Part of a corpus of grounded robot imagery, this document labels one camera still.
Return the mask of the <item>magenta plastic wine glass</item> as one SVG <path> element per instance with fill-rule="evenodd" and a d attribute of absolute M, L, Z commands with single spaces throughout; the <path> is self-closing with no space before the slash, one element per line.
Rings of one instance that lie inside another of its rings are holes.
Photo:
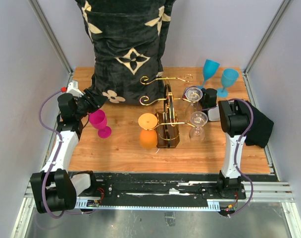
<path fill-rule="evenodd" d="M 98 136 L 100 138 L 105 139 L 111 136 L 112 130 L 107 126 L 107 117 L 103 110 L 97 110 L 94 113 L 90 113 L 89 122 L 98 130 Z"/>

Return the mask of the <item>blue plastic wine glass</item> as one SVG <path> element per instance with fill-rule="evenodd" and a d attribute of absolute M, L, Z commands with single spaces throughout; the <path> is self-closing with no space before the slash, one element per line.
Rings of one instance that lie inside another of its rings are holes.
<path fill-rule="evenodd" d="M 207 59 L 205 61 L 203 70 L 202 70 L 203 83 L 202 83 L 202 85 L 198 85 L 199 89 L 202 89 L 204 87 L 205 83 L 216 74 L 219 66 L 220 66 L 220 63 L 213 61 L 211 59 Z"/>

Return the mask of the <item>teal plastic wine glass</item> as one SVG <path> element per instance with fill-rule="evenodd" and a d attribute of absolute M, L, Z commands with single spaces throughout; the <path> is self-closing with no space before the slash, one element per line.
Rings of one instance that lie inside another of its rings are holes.
<path fill-rule="evenodd" d="M 233 86 L 239 77 L 239 72 L 233 68 L 227 68 L 223 71 L 221 77 L 222 88 L 217 89 L 217 96 L 226 98 L 228 96 L 227 88 Z"/>

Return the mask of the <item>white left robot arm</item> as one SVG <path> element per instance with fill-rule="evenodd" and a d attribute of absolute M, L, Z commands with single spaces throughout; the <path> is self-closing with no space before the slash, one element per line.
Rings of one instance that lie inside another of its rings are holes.
<path fill-rule="evenodd" d="M 93 196 L 99 192 L 101 199 L 105 196 L 93 171 L 81 171 L 73 177 L 67 171 L 84 128 L 82 118 L 96 112 L 101 104 L 89 90 L 81 92 L 63 87 L 53 95 L 57 96 L 60 110 L 57 127 L 48 127 L 42 118 L 39 121 L 45 129 L 56 134 L 54 148 L 41 171 L 31 175 L 30 184 L 37 211 L 59 219 L 75 208 L 81 193 Z"/>

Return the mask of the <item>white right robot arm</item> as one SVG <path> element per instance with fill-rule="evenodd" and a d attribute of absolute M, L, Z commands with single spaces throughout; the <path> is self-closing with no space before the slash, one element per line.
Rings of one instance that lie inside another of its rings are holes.
<path fill-rule="evenodd" d="M 221 198 L 228 198 L 242 189 L 241 160 L 246 134 L 253 124 L 251 106 L 243 99 L 230 99 L 208 104 L 201 99 L 200 109 L 208 114 L 219 111 L 219 120 L 226 137 L 225 159 L 216 184 L 216 192 Z"/>

